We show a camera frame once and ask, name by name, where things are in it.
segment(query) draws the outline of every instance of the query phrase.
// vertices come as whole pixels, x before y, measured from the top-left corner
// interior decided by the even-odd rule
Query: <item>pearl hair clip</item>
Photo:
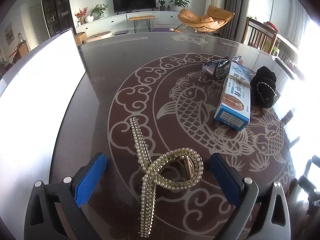
[[[133,117],[129,120],[135,148],[137,150],[138,162],[142,167],[142,170],[146,173],[142,179],[140,236],[149,237],[156,201],[156,186],[158,185],[173,191],[191,188],[201,179],[203,174],[203,163],[199,154],[189,148],[179,148],[167,152],[155,161],[152,161],[148,146],[142,135],[140,125],[138,124],[138,119]],[[186,181],[171,181],[160,175],[167,165],[178,159],[183,160],[187,175]]]

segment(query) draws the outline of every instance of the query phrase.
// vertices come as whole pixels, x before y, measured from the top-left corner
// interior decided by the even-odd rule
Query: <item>gray curtain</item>
[[[310,16],[298,0],[291,0],[290,19],[286,38],[295,43],[298,47],[304,31],[310,21]]]
[[[242,41],[247,23],[249,0],[225,0],[224,9],[234,12],[235,16],[221,28],[222,38],[232,41]]]

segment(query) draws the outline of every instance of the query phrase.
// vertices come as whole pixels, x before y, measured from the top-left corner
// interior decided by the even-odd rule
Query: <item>black velvet scrunchie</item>
[[[266,66],[257,70],[257,74],[251,80],[252,105],[262,108],[270,108],[274,104],[276,95],[276,75]]]

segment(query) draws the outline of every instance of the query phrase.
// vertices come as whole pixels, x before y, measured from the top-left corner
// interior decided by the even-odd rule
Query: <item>purple mat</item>
[[[154,28],[152,30],[153,33],[161,33],[161,32],[169,32],[170,28]]]

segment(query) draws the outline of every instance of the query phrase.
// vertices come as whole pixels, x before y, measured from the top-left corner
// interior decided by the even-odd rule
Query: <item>ceramic pot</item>
[[[88,15],[86,18],[85,18],[85,22],[86,23],[90,23],[94,20],[94,17],[92,15]]]
[[[182,9],[183,9],[182,6],[178,6],[178,5],[175,5],[175,6],[174,6],[174,10],[175,10],[176,12],[180,12]]]

